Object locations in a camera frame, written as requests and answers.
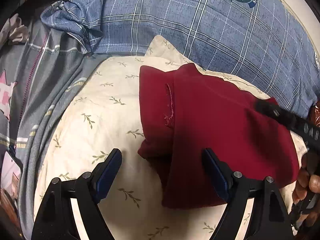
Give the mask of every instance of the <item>silver screw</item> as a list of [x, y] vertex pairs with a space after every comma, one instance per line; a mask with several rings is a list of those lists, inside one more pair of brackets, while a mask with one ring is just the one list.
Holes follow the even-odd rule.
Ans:
[[89, 178], [90, 176], [91, 176], [91, 172], [89, 171], [86, 171], [84, 174], [82, 174], [82, 177], [85, 179]]
[[239, 171], [235, 171], [235, 172], [233, 173], [233, 175], [234, 175], [236, 178], [241, 178], [241, 177], [242, 177], [242, 173], [239, 172]]
[[278, 117], [280, 115], [277, 110], [273, 110], [273, 113], [276, 115], [276, 117]]
[[271, 176], [268, 176], [268, 177], [266, 177], [266, 180], [267, 180], [267, 182], [270, 182], [270, 183], [272, 183], [272, 182], [273, 182], [273, 177], [271, 177]]
[[52, 184], [57, 184], [59, 182], [59, 178], [53, 178], [51, 182]]

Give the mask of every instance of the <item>plaid fabric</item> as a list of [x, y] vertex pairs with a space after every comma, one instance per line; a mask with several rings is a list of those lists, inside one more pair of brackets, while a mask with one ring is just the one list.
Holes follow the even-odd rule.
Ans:
[[69, 0], [41, 15], [88, 51], [144, 54], [157, 34], [204, 69], [237, 75], [306, 117], [320, 93], [308, 35], [279, 0]]

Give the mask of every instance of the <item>gray blanket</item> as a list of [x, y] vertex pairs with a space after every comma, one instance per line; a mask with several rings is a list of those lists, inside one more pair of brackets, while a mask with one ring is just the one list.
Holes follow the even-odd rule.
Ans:
[[14, 145], [23, 164], [18, 210], [23, 234], [31, 238], [37, 173], [52, 133], [71, 100], [108, 56], [84, 55], [78, 41], [40, 20], [29, 26], [25, 45], [0, 51], [0, 165]]

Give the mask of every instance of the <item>cream floral fabric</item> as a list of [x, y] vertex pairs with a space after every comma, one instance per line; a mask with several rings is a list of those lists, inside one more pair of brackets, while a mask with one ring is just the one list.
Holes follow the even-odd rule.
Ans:
[[[111, 57], [104, 61], [66, 109], [49, 145], [39, 173], [35, 201], [36, 217], [52, 178], [78, 178], [105, 160], [113, 148], [123, 155], [122, 166], [106, 199], [99, 204], [114, 238], [131, 240], [209, 239], [225, 205], [192, 210], [161, 206], [161, 183], [148, 162], [137, 154], [144, 139], [139, 108], [139, 70], [149, 65], [163, 71], [190, 62], [168, 41], [156, 36], [144, 57]], [[268, 96], [233, 75], [198, 70], [218, 76], [247, 90], [257, 98]], [[301, 138], [292, 134], [299, 160], [306, 151]], [[294, 184], [282, 189], [289, 207]], [[249, 200], [237, 239], [243, 239], [252, 209]], [[88, 239], [76, 201], [74, 217], [82, 240]]]

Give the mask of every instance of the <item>red fabric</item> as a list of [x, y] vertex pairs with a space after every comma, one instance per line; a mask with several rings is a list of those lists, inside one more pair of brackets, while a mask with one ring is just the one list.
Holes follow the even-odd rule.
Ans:
[[202, 75], [194, 64], [170, 72], [142, 66], [139, 99], [145, 140], [138, 153], [159, 174], [164, 206], [223, 203], [201, 164], [207, 147], [248, 178], [272, 176], [279, 187], [296, 180], [299, 164], [289, 131], [256, 112], [257, 99], [234, 84]]

